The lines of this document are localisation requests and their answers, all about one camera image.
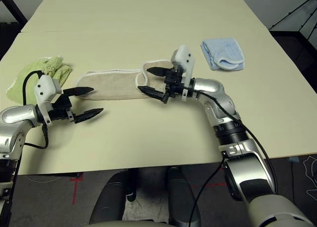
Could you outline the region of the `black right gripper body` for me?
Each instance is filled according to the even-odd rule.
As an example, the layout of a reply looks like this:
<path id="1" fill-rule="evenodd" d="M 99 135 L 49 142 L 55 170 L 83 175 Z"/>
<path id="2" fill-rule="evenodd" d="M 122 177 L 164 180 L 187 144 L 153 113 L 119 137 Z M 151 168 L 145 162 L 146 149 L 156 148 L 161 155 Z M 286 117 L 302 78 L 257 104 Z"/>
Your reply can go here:
<path id="1" fill-rule="evenodd" d="M 167 102 L 170 97 L 175 98 L 180 96 L 184 89 L 182 83 L 183 70 L 167 69 L 165 71 L 165 94 L 163 95 L 163 101 Z"/>

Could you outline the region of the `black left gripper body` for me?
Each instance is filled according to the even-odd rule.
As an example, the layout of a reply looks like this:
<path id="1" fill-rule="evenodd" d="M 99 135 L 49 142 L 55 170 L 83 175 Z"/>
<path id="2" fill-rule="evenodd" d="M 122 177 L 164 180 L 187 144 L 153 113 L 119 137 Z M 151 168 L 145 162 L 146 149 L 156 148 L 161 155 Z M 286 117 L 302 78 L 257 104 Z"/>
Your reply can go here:
<path id="1" fill-rule="evenodd" d="M 70 122 L 74 121 L 74 114 L 71 110 L 72 104 L 69 96 L 62 94 L 59 98 L 52 103 L 52 109 L 50 110 L 51 121 L 67 119 Z"/>

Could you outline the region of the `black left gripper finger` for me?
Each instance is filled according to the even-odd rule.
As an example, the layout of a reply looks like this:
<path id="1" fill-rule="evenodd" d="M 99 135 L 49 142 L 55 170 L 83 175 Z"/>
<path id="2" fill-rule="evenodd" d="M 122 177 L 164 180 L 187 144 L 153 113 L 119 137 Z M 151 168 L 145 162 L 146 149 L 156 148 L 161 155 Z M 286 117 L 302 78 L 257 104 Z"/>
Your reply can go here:
<path id="1" fill-rule="evenodd" d="M 103 110 L 104 110 L 103 108 L 98 108 L 98 109 L 91 109 L 91 110 L 85 111 L 80 115 L 73 114 L 74 123 L 80 123 L 80 122 L 84 122 L 86 120 L 92 119 L 93 117 L 101 113 Z"/>
<path id="2" fill-rule="evenodd" d="M 89 92 L 92 92 L 94 89 L 91 87 L 74 87 L 63 90 L 63 93 L 67 96 L 82 96 Z"/>

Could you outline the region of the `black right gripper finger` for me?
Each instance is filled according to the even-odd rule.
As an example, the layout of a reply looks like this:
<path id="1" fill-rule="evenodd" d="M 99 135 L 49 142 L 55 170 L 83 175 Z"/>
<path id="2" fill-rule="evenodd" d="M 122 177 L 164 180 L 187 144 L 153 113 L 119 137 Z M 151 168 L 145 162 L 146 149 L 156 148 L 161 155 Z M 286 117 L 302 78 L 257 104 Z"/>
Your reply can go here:
<path id="1" fill-rule="evenodd" d="M 152 87 L 149 87 L 149 86 L 138 86 L 138 89 L 142 93 L 144 93 L 145 95 L 147 95 L 147 96 L 149 96 L 151 98 L 155 98 L 157 100 L 160 100 L 164 104 L 167 103 L 165 93 L 160 92 L 160 91 L 156 90 L 155 88 L 152 88 Z"/>
<path id="2" fill-rule="evenodd" d="M 171 72 L 171 68 L 150 67 L 147 69 L 147 72 L 149 72 L 155 76 L 166 77 Z"/>

